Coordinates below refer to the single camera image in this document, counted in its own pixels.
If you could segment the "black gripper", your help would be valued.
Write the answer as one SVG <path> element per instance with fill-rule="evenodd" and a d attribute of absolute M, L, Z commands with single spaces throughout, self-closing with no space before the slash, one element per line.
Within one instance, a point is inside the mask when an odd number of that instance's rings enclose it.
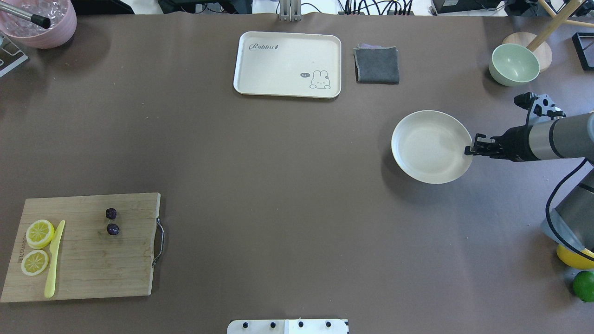
<path fill-rule="evenodd" d="M 529 127 L 518 126 L 505 131 L 501 136 L 490 139 L 483 134 L 476 134 L 471 145 L 466 146 L 465 155 L 488 156 L 492 159 L 515 162 L 531 161 L 532 150 L 529 146 Z"/>

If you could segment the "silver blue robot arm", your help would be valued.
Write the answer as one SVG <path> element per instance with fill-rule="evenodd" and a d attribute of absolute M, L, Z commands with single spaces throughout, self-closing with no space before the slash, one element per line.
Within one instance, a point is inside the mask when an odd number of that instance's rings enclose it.
<path fill-rule="evenodd" d="M 569 116 L 513 127 L 501 136 L 477 134 L 465 155 L 510 161 L 544 161 L 581 158 L 580 167 L 593 163 L 593 114 Z M 589 171 L 556 208 L 551 203 L 557 185 L 545 205 L 543 232 L 566 249 L 592 260 L 593 171 Z"/>

